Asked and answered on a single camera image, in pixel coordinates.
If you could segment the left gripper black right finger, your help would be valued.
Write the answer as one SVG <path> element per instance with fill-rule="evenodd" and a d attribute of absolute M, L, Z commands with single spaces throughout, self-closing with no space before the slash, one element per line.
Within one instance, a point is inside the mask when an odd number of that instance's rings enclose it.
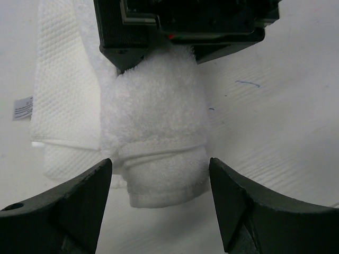
<path fill-rule="evenodd" d="M 225 253 L 338 253 L 338 209 L 279 194 L 217 158 L 209 173 Z"/>

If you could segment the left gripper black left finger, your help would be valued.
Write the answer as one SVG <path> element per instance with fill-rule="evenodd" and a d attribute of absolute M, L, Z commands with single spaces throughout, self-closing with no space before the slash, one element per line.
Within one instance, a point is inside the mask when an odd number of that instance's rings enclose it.
<path fill-rule="evenodd" d="M 1 253 L 95 253 L 111 184 L 104 159 L 77 177 L 1 210 Z"/>

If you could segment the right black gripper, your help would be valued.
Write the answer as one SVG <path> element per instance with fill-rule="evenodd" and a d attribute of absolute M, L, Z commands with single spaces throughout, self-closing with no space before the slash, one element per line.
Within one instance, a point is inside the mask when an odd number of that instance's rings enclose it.
<path fill-rule="evenodd" d="M 280 17 L 273 0 L 95 0 L 94 8 L 100 52 L 120 72 L 143 61 L 157 37 L 192 47 L 201 64 L 263 41 Z"/>

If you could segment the white towel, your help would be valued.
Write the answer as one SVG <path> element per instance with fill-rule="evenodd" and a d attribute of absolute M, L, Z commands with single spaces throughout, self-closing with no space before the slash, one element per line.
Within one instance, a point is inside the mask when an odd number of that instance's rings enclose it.
<path fill-rule="evenodd" d="M 118 73 L 99 51 L 94 4 L 40 1 L 30 138 L 44 173 L 70 179 L 113 163 L 130 205 L 160 208 L 207 190 L 208 114 L 193 51 L 161 40 Z"/>

